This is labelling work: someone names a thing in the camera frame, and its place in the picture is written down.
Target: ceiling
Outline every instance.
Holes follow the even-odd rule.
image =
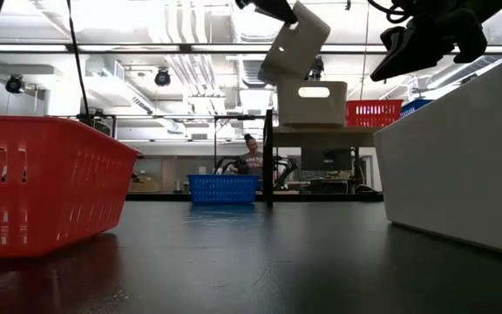
[[[321,17],[331,27],[327,43],[330,44],[381,44],[379,34],[388,27],[385,15],[370,7],[366,0],[353,0],[350,10],[345,10],[346,1],[303,0],[308,8]],[[390,7],[391,0],[378,0]],[[204,20],[197,21],[197,9],[202,7]],[[258,14],[234,12],[231,0],[72,0],[73,17],[80,44],[135,43],[150,44],[165,42],[166,33],[170,42],[178,39],[182,42],[204,40],[208,43],[244,42],[243,38],[251,34],[259,41],[269,43],[281,24]],[[160,10],[175,8],[178,20],[176,25],[167,25]],[[195,10],[190,24],[189,35],[182,23],[184,12]],[[0,15],[0,43],[55,44],[70,43],[67,10],[65,0],[5,0]],[[173,15],[168,16],[168,23]],[[485,22],[484,31],[490,44],[502,44],[502,11]],[[226,96],[223,108],[230,112],[241,105],[241,89],[245,88],[240,80],[241,68],[239,56],[212,55],[211,66],[215,77],[215,96]],[[117,61],[125,69],[125,81],[134,86],[157,110],[162,106],[167,113],[172,112],[172,101],[181,102],[184,95],[191,94],[187,85],[172,69],[172,58],[163,54],[105,54],[100,58],[107,65]],[[188,59],[195,65],[206,65],[204,59]],[[386,82],[372,82],[370,73],[376,68],[383,56],[377,55],[327,55],[323,56],[326,80],[345,81],[349,85],[349,99],[409,99],[412,84],[423,84],[424,79],[450,68],[452,57],[446,56],[438,66],[409,75],[389,79]],[[77,85],[75,59],[67,54],[0,54],[0,67],[6,65],[52,65],[59,77],[45,79],[44,88],[61,88],[63,85]],[[158,87],[154,77],[159,68],[170,67],[172,83]],[[91,106],[103,107],[110,113],[140,114],[140,108],[133,106],[130,97],[117,97],[120,93],[113,84],[103,84],[99,78],[87,78],[87,88],[91,97]],[[206,81],[202,72],[197,72],[197,80]],[[187,102],[177,106],[174,113],[188,113]]]

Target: security camera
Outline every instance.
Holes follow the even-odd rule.
[[[23,82],[23,76],[20,74],[11,75],[7,84],[5,84],[5,90],[15,95],[24,93],[26,84]]]
[[[154,78],[154,83],[158,86],[168,86],[171,83],[170,74],[166,68],[158,69],[158,74]]]

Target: dark hair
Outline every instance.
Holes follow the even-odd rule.
[[[245,134],[245,136],[243,136],[243,138],[245,139],[245,142],[249,142],[250,140],[254,140],[254,137],[251,136],[251,134]]]

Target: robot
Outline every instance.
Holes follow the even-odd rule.
[[[297,22],[286,0],[235,2],[241,9],[252,3],[255,11],[287,24]],[[368,3],[386,13],[393,24],[410,19],[405,27],[392,27],[381,34],[387,55],[371,73],[373,81],[436,66],[455,45],[460,53],[454,62],[475,61],[487,47],[481,24],[502,10],[502,0],[392,0],[388,9],[375,0]]]

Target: person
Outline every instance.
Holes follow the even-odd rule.
[[[243,154],[241,159],[249,166],[249,174],[262,176],[262,153],[259,152],[257,140],[251,134],[245,134],[245,144],[249,152]],[[238,173],[237,167],[230,167],[230,171]]]

